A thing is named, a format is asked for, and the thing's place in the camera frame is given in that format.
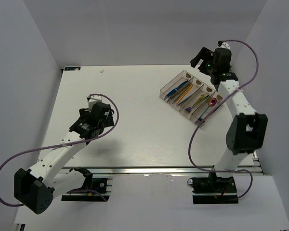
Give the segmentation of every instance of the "white wall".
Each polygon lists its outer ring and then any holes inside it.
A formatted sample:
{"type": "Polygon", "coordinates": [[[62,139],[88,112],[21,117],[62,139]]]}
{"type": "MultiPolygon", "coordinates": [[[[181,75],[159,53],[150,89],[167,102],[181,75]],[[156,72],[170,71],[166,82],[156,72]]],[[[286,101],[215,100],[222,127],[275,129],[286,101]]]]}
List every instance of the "white wall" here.
{"type": "MultiPolygon", "coordinates": [[[[266,0],[25,0],[65,65],[188,64],[219,39],[245,40],[266,0]]],[[[234,58],[241,46],[232,46],[234,58]]]]}
{"type": "MultiPolygon", "coordinates": [[[[247,43],[256,50],[260,69],[244,93],[269,120],[258,155],[265,173],[274,177],[289,219],[289,0],[268,0],[247,43]]],[[[243,48],[234,62],[241,83],[251,78],[254,62],[243,48]]]]}
{"type": "MultiPolygon", "coordinates": [[[[0,164],[41,145],[60,69],[22,0],[0,0],[0,164]]],[[[14,173],[36,159],[27,154],[0,174],[0,194],[10,203],[14,173]]],[[[0,203],[0,231],[9,231],[16,209],[0,203]]]]}

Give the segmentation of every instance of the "plastic tray compartment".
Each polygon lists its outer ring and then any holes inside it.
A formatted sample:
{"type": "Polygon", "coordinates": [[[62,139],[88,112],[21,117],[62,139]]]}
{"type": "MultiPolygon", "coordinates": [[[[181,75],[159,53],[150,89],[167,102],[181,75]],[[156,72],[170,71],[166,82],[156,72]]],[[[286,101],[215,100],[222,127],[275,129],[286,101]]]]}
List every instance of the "plastic tray compartment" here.
{"type": "Polygon", "coordinates": [[[223,101],[223,97],[218,93],[215,92],[214,95],[210,96],[197,110],[195,110],[190,118],[193,124],[196,124],[197,127],[202,127],[208,120],[211,118],[212,115],[210,115],[205,122],[203,122],[203,118],[205,118],[214,108],[216,108],[218,105],[221,104],[221,101],[223,101]],[[217,103],[209,107],[209,102],[212,98],[216,98],[217,103]]]}
{"type": "Polygon", "coordinates": [[[180,110],[181,105],[183,105],[188,99],[190,99],[193,94],[198,91],[204,83],[197,79],[196,77],[193,77],[191,82],[188,82],[186,85],[184,85],[179,91],[178,94],[175,97],[172,97],[169,100],[169,104],[176,109],[177,111],[180,110]]]}
{"type": "Polygon", "coordinates": [[[193,82],[193,78],[194,76],[187,71],[182,71],[159,91],[159,97],[167,103],[173,101],[186,86],[193,82]]]}
{"type": "Polygon", "coordinates": [[[196,90],[192,94],[192,96],[186,102],[181,105],[180,113],[186,118],[190,119],[192,114],[204,103],[206,103],[206,100],[210,98],[210,96],[212,96],[214,93],[215,90],[213,90],[208,85],[203,84],[198,90],[196,90]]]}

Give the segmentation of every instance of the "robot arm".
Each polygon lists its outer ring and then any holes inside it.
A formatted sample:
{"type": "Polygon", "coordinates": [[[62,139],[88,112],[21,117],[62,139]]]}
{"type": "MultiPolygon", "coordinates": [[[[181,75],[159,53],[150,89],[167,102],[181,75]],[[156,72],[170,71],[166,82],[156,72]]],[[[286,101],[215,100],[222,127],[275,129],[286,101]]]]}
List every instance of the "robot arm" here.
{"type": "MultiPolygon", "coordinates": [[[[198,69],[210,76],[211,83],[219,93],[227,97],[239,89],[238,78],[230,70],[231,51],[227,43],[219,42],[215,51],[203,47],[199,54],[191,61],[196,67],[203,60],[198,69]]],[[[267,117],[260,115],[251,107],[243,92],[239,91],[226,101],[231,112],[233,122],[226,135],[227,149],[220,161],[213,167],[207,178],[193,178],[194,193],[201,194],[195,204],[223,204],[225,201],[216,200],[207,193],[236,193],[233,171],[249,154],[262,147],[267,117]]]]}
{"type": "Polygon", "coordinates": [[[72,189],[90,189],[92,185],[92,173],[85,168],[77,167],[68,174],[57,175],[77,152],[89,144],[86,140],[97,137],[104,128],[114,125],[113,110],[110,105],[102,103],[101,97],[88,97],[88,104],[88,108],[79,110],[80,117],[61,140],[62,147],[52,149],[27,171],[21,168],[14,176],[15,198],[36,214],[45,211],[54,198],[72,189]]]}

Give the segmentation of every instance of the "white tabletop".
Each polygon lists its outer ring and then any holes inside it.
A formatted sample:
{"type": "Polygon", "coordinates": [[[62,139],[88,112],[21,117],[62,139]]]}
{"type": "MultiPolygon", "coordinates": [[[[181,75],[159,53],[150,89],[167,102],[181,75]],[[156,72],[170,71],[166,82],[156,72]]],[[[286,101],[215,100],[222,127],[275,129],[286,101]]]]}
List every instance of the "white tabletop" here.
{"type": "MultiPolygon", "coordinates": [[[[19,207],[25,231],[279,231],[289,229],[270,176],[255,176],[251,191],[234,205],[193,205],[189,176],[114,176],[108,202],[56,198],[42,214],[19,207]]],[[[249,176],[236,176],[238,194],[249,176]]]]}
{"type": "MultiPolygon", "coordinates": [[[[209,76],[188,65],[83,66],[64,71],[43,145],[59,143],[78,119],[79,109],[88,107],[86,96],[102,93],[119,108],[118,126],[91,142],[66,167],[191,166],[187,147],[196,126],[159,98],[159,90],[184,69],[212,86],[209,76]]],[[[212,166],[219,161],[231,121],[223,105],[198,131],[192,146],[195,163],[212,166]]],[[[253,165],[252,156],[241,165],[253,165]]]]}

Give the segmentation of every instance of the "cable tie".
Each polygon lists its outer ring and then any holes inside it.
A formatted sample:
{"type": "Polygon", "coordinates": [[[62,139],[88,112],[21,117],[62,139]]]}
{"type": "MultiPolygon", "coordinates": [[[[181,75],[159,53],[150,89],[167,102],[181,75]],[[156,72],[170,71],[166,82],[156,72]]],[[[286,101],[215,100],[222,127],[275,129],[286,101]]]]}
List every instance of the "cable tie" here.
{"type": "Polygon", "coordinates": [[[237,92],[243,92],[243,90],[240,88],[239,85],[237,85],[237,86],[235,87],[235,89],[236,89],[237,92]]]}
{"type": "Polygon", "coordinates": [[[62,144],[62,147],[68,148],[68,146],[66,146],[66,144],[64,143],[64,141],[62,141],[61,144],[62,144]]]}

